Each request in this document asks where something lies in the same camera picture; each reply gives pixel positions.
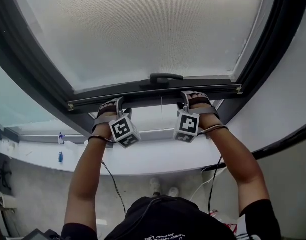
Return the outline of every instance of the metal hinge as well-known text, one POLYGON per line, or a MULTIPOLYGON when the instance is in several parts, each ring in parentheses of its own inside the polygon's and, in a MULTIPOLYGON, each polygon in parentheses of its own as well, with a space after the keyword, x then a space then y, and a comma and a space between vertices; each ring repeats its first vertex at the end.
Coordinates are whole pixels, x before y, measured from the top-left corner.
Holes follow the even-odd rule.
POLYGON ((243 92, 241 91, 241 89, 242 89, 242 86, 239 86, 239 87, 236 88, 237 94, 243 94, 243 92))
POLYGON ((68 103, 67 105, 69 107, 68 111, 73 111, 74 110, 74 105, 73 104, 68 103))

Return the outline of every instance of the window frame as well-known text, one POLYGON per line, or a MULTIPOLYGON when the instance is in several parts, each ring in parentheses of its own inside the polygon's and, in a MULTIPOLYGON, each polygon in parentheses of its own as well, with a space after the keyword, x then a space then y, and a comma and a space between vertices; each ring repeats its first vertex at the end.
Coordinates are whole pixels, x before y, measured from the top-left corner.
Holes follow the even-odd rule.
POLYGON ((227 124, 276 68, 306 7, 306 0, 274 0, 261 37, 236 82, 185 78, 169 80, 167 87, 152 85, 143 89, 142 81, 137 81, 74 94, 27 28, 14 1, 0 0, 0 67, 34 101, 85 137, 93 124, 88 113, 100 104, 120 96, 125 98, 125 109, 160 105, 161 97, 163 104, 174 104, 181 101, 183 90, 204 92, 210 100, 223 99, 218 113, 227 124))

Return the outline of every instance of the fiducial marker cube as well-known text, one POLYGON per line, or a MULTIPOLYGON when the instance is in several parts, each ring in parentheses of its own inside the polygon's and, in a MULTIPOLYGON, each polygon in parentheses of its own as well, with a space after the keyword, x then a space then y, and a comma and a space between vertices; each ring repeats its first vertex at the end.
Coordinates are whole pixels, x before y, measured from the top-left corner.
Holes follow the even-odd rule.
POLYGON ((173 139, 191 143, 197 136, 199 114, 180 112, 174 129, 173 139))
POLYGON ((114 141, 123 148, 128 148, 132 144, 135 144, 141 140, 136 127, 127 117, 127 114, 116 121, 113 120, 109 122, 109 127, 111 129, 114 141))

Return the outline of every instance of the black t-shirt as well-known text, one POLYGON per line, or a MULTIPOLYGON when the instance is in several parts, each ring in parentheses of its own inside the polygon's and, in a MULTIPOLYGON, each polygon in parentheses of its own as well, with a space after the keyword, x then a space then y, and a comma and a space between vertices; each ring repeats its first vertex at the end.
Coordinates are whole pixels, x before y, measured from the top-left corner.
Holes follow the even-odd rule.
MULTIPOLYGON (((92 229, 75 223, 64 225, 61 236, 71 240, 97 239, 92 229)), ((142 197, 133 203, 125 220, 105 239, 189 240, 201 236, 204 239, 235 239, 227 226, 201 212, 192 202, 179 197, 142 197)), ((236 238, 246 240, 252 239, 251 236, 257 240, 281 238, 269 200, 256 201, 240 214, 236 238)))

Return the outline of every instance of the floor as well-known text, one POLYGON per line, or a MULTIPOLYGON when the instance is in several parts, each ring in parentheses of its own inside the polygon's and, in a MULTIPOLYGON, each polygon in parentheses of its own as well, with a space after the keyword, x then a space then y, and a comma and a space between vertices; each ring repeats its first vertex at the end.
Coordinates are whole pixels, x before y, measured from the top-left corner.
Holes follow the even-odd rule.
MULTIPOLYGON (((25 236, 34 229, 45 232, 51 229, 61 232, 72 173, 51 170, 11 160, 10 185, 18 208, 15 214, 7 212, 12 236, 25 236)), ((116 176, 115 181, 126 209, 140 197, 151 195, 149 179, 152 176, 116 176)), ((180 196, 190 199, 202 183, 199 170, 159 175, 162 191, 167 193, 172 186, 178 187, 180 196)), ((201 188, 193 202, 206 211, 206 198, 201 188)), ((101 176, 96 195, 96 218, 107 225, 98 226, 98 237, 103 239, 124 218, 123 208, 115 192, 110 176, 101 176)))

